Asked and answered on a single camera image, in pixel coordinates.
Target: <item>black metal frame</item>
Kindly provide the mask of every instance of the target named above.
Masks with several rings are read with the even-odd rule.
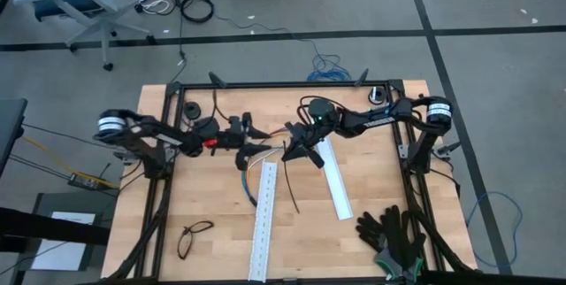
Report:
[[[393,100],[393,92],[392,90],[398,93],[399,97],[405,97],[405,91],[403,87],[402,80],[389,80],[389,81],[365,81],[362,86],[364,87],[372,87],[372,86],[380,86],[386,89],[387,92],[387,100],[391,102]],[[227,89],[284,89],[284,88],[325,88],[325,87],[354,87],[353,81],[325,81],[325,82],[308,82],[308,81],[299,81],[299,82],[262,82],[262,83],[232,83],[228,84]],[[182,104],[185,98],[185,94],[188,90],[194,89],[219,89],[217,85],[214,84],[186,84],[181,85],[179,83],[168,84],[165,97],[164,97],[164,109],[162,113],[161,120],[168,122],[169,113],[171,110],[171,104],[173,95],[177,95],[177,109],[174,114],[174,121],[173,126],[179,127],[181,121],[181,114],[182,114]],[[415,141],[415,132],[413,128],[407,124],[407,133],[409,142],[413,143]],[[393,124],[394,130],[394,139],[395,139],[395,149],[397,150],[397,146],[403,144],[403,140],[401,137],[401,131],[399,128],[398,123]],[[405,190],[405,195],[407,200],[409,201],[408,196],[413,193],[412,182],[410,179],[410,173],[407,169],[404,169],[401,155],[397,150],[398,158],[399,158],[399,165],[402,172],[402,180],[403,180],[403,187]],[[419,189],[421,191],[421,199],[422,204],[424,206],[424,215],[434,226],[434,217],[432,213],[431,207],[431,200],[428,195],[428,190],[425,184],[425,178],[423,175],[419,175],[417,177],[417,182]],[[163,189],[163,198],[168,197],[171,194],[171,186],[172,186],[172,179],[167,180],[164,183]],[[152,181],[149,184],[149,191],[148,191],[148,198],[146,201],[146,208],[145,213],[143,216],[143,225],[141,231],[143,232],[147,227],[151,218],[153,217],[153,210],[154,210],[154,203],[156,200],[157,195],[157,181]],[[161,221],[159,227],[157,228],[157,241],[155,251],[153,253],[153,263],[151,267],[151,277],[155,277],[156,279],[159,276],[159,272],[161,269],[161,258],[163,255],[163,244],[165,238],[165,226],[166,226],[166,215],[168,211],[169,205],[165,208],[164,219]],[[419,223],[412,219],[411,221],[411,228],[413,233],[416,235],[420,232]],[[146,251],[143,250],[140,258],[136,264],[134,270],[134,277],[142,277],[143,276],[143,267],[145,265],[145,257]],[[444,260],[440,255],[437,247],[433,245],[433,256],[435,265],[437,269],[444,271]],[[426,257],[423,253],[424,259],[424,269],[428,269],[429,265],[426,262]],[[299,280],[269,280],[269,282],[277,282],[277,283],[297,283]],[[372,283],[381,283],[381,284],[400,284],[404,283],[404,281],[387,281],[384,277],[359,277],[359,278],[324,278],[324,279],[300,279],[301,283],[311,283],[311,284],[328,284],[328,283],[339,283],[339,284],[367,284],[368,282]],[[160,284],[241,284],[241,283],[248,283],[245,280],[233,280],[233,281],[167,281],[167,282],[159,282]]]

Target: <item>wooden table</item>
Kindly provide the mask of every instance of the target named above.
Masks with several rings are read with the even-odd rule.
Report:
[[[407,97],[417,97],[421,93],[428,95],[425,81],[405,81],[404,84]],[[164,89],[164,85],[144,86],[138,112],[159,118]],[[225,89],[218,91],[218,107],[225,115],[241,116],[243,112],[251,112],[255,127],[271,132],[287,121],[298,120],[295,109],[301,96],[327,96],[349,109],[365,111],[370,107],[369,91],[370,88],[364,87]],[[196,101],[201,105],[203,116],[211,112],[211,91],[208,89],[189,90],[185,101]],[[218,122],[221,129],[227,127],[221,118]],[[406,207],[392,127],[373,128],[353,139],[337,135],[331,135],[331,138],[355,217],[337,220],[324,172],[306,158],[287,163],[289,180],[301,211],[297,214],[279,162],[267,273],[270,279],[384,276],[381,268],[372,262],[374,250],[358,239],[355,226],[356,218],[364,211],[378,217],[393,204],[402,209]],[[270,144],[280,145],[284,139],[285,136],[276,136]],[[281,153],[278,151],[267,160],[278,161]],[[243,191],[234,156],[233,150],[218,150],[214,157],[208,151],[198,158],[177,157],[160,281],[248,278],[256,209]],[[432,168],[451,174],[448,166],[438,159],[432,160]],[[261,166],[250,172],[249,186],[254,195],[260,172]],[[454,184],[436,173],[427,174],[426,182],[438,230],[461,260],[475,267]],[[120,194],[103,276],[117,269],[137,241],[148,186],[149,180],[140,178]],[[196,235],[187,259],[180,260],[177,257],[180,233],[184,226],[199,220],[212,220],[215,227]],[[155,236],[153,240],[148,245],[146,273],[150,271]],[[430,244],[425,248],[429,264],[433,265]]]

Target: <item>glove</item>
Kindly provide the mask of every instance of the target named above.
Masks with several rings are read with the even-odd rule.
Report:
[[[419,233],[413,243],[409,241],[409,212],[400,215],[397,205],[386,208],[385,215],[379,219],[381,224],[368,212],[358,218],[356,230],[360,239],[378,252],[375,263],[393,279],[403,276],[408,281],[416,282],[423,264],[418,255],[423,249],[426,235]]]

